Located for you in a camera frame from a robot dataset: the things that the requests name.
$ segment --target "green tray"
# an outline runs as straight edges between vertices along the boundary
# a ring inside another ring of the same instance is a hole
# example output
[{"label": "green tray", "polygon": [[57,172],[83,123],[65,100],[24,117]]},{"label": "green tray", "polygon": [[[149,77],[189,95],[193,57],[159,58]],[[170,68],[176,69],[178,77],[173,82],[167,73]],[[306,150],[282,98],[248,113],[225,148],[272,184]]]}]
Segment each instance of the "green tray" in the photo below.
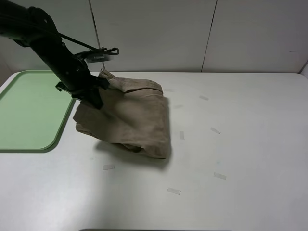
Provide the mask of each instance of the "green tray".
[{"label": "green tray", "polygon": [[0,94],[0,152],[54,148],[73,107],[52,71],[23,71]]}]

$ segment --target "white tabletop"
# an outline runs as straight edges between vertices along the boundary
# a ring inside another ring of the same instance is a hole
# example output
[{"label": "white tabletop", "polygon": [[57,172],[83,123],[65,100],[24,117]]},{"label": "white tabletop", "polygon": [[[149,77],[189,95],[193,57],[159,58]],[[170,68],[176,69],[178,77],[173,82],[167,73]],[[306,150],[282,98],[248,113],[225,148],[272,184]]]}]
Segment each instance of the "white tabletop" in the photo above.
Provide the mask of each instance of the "white tabletop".
[{"label": "white tabletop", "polygon": [[[170,159],[120,155],[76,132],[73,109],[52,151],[0,153],[0,230],[307,230],[304,76],[115,74],[165,89]],[[103,171],[107,164],[115,169]]]}]

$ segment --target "black robotic arm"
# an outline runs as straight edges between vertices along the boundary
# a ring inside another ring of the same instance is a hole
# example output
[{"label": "black robotic arm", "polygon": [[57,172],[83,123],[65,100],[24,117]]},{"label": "black robotic arm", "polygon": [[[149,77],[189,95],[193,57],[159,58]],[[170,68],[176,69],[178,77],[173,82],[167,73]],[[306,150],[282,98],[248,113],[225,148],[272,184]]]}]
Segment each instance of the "black robotic arm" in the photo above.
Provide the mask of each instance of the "black robotic arm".
[{"label": "black robotic arm", "polygon": [[[119,49],[97,49],[60,34],[52,18],[40,8],[25,8],[8,0],[0,0],[0,35],[13,39],[23,47],[30,47],[61,80],[58,90],[69,92],[73,98],[87,100],[100,109],[103,105],[99,87],[106,89],[108,81],[92,76],[89,63],[108,61]],[[62,37],[90,48],[73,55],[62,42]]]}]

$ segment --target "folded cloth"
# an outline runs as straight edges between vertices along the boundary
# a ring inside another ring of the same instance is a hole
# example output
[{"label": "folded cloth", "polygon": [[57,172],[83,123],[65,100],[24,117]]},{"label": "folded cloth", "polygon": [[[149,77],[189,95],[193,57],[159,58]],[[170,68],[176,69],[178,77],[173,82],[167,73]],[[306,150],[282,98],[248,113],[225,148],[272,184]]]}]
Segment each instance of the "folded cloth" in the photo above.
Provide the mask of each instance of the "folded cloth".
[{"label": "folded cloth", "polygon": [[167,101],[161,86],[151,80],[118,78],[106,70],[99,77],[110,83],[107,90],[99,90],[104,105],[98,110],[81,101],[74,115],[76,130],[135,153],[167,158]]}]

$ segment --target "white wall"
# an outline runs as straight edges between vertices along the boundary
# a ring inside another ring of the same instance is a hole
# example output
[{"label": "white wall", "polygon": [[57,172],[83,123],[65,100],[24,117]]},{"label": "white wall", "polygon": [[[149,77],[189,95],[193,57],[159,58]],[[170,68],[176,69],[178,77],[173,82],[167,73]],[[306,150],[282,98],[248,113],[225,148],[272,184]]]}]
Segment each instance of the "white wall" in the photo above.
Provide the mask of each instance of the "white wall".
[{"label": "white wall", "polygon": [[5,60],[0,55],[0,86],[10,77],[12,71],[7,66]]},{"label": "white wall", "polygon": [[[59,32],[98,46],[88,0],[13,2],[42,8]],[[120,49],[105,63],[110,71],[298,73],[308,59],[307,0],[218,0],[212,28],[216,0],[91,2],[101,46]],[[73,53],[87,50],[65,42]],[[0,37],[0,55],[6,76],[48,69],[7,38]]]},{"label": "white wall", "polygon": [[218,0],[203,71],[298,73],[307,9],[307,0]]},{"label": "white wall", "polygon": [[111,71],[200,72],[216,0],[91,0]]}]

